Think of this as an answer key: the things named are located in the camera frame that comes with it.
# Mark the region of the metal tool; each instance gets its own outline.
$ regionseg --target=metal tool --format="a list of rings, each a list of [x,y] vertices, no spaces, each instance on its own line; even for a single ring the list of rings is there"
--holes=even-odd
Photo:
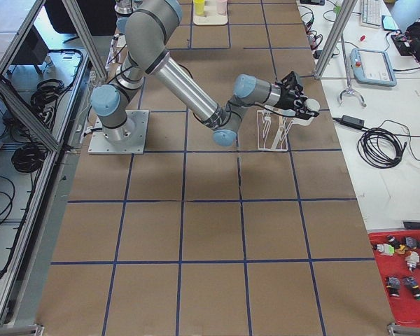
[[[345,89],[339,94],[339,103],[342,104],[342,97],[344,95],[352,96],[352,97],[356,96],[359,99],[359,102],[361,103],[361,105],[363,107],[366,107],[367,104],[365,103],[365,100],[362,94],[356,91],[355,89],[353,89],[351,86],[350,69],[349,69],[349,63],[347,62],[347,54],[345,53],[345,42],[344,42],[343,34],[341,34],[341,46],[342,46],[342,56],[344,57],[345,74],[347,77],[347,89]]]

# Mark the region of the metal pole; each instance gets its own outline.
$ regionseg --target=metal pole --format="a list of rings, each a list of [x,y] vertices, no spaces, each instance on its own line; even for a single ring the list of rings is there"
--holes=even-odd
[[[75,26],[76,32],[78,33],[81,41],[84,43],[85,49],[89,54],[90,61],[92,61],[93,67],[95,68],[99,79],[106,79],[106,69],[99,58],[97,47],[95,47],[95,44],[93,43],[92,35],[89,27],[87,27],[87,24],[85,23],[84,16],[81,13],[78,2],[76,0],[62,0],[62,2],[64,3],[65,9]]]
[[[343,34],[341,34],[341,46],[342,46],[342,56],[344,58],[345,76],[347,76],[347,86],[351,88],[350,69],[349,69],[349,63],[347,61],[347,53],[345,52],[345,42],[344,42]]]
[[[342,2],[341,11],[336,15],[336,21],[333,23],[321,56],[319,57],[319,61],[316,64],[316,69],[314,70],[314,77],[316,79],[322,77],[322,74],[331,59],[333,50],[336,48],[336,43],[339,41],[339,38],[347,25],[347,21],[349,21],[356,2],[357,0],[344,0],[344,2]]]

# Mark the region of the shelf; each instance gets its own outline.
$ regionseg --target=shelf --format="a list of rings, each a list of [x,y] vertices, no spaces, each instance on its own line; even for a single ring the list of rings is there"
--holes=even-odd
[[[74,107],[78,108],[76,105],[76,98],[79,93],[79,87],[81,86],[81,83],[83,83],[84,73],[88,67],[88,55],[84,49],[81,49],[80,51],[83,54],[83,62],[80,66],[78,66],[80,61],[79,55],[71,55],[68,52],[56,52],[50,54],[55,64],[54,68],[50,68],[50,73],[48,73],[48,71],[46,71],[47,69],[45,69],[43,75],[39,75],[33,66],[20,65],[17,67],[13,66],[11,68],[12,73],[7,74],[8,79],[17,89],[20,96],[26,102],[29,102],[31,95],[36,91],[36,86],[39,82],[56,78],[64,81],[67,86],[70,84],[74,74],[77,72],[78,75],[75,79],[75,83],[70,91],[65,94],[58,106],[56,122],[52,131],[53,136],[58,141],[61,141],[66,132],[68,121]],[[6,110],[5,106],[1,102],[0,108],[3,112]],[[3,130],[4,126],[1,121],[0,112],[0,134]],[[10,251],[7,248],[12,246],[16,228],[22,220],[22,216],[29,199],[30,190],[32,189],[32,178],[30,174],[19,173],[11,164],[11,157],[15,149],[21,147],[22,144],[14,142],[12,139],[9,139],[9,137],[5,137],[3,142],[4,145],[0,150],[0,176],[9,178],[15,184],[16,195],[13,201],[13,210],[11,211],[10,216],[0,226],[0,270],[3,269],[8,259]],[[13,286],[22,264],[22,260],[27,252],[27,245],[36,222],[36,217],[39,214],[39,207],[45,195],[46,188],[48,187],[48,182],[58,156],[59,153],[51,152],[48,154],[43,163],[38,183],[35,186],[34,196],[29,207],[30,210],[27,220],[22,227],[8,271],[0,280],[0,324],[3,322],[6,315],[8,300],[11,292],[13,291]],[[10,183],[4,179],[0,179],[0,190],[11,193],[12,188]],[[0,209],[3,209],[7,202],[8,200],[6,197],[0,197]]]

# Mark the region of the gray floor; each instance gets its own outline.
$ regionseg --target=gray floor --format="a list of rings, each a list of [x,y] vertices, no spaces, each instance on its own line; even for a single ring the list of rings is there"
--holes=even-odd
[[[402,30],[420,18],[420,0],[397,0],[395,3],[388,3],[393,19]]]

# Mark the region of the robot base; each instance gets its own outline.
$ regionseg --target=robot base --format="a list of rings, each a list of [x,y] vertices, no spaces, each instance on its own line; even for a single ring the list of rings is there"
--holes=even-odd
[[[89,145],[89,154],[143,154],[145,151],[146,131],[148,129],[148,110],[127,110],[127,117],[135,123],[134,133],[121,142],[108,141],[103,132],[94,132]],[[97,119],[95,128],[102,124]]]

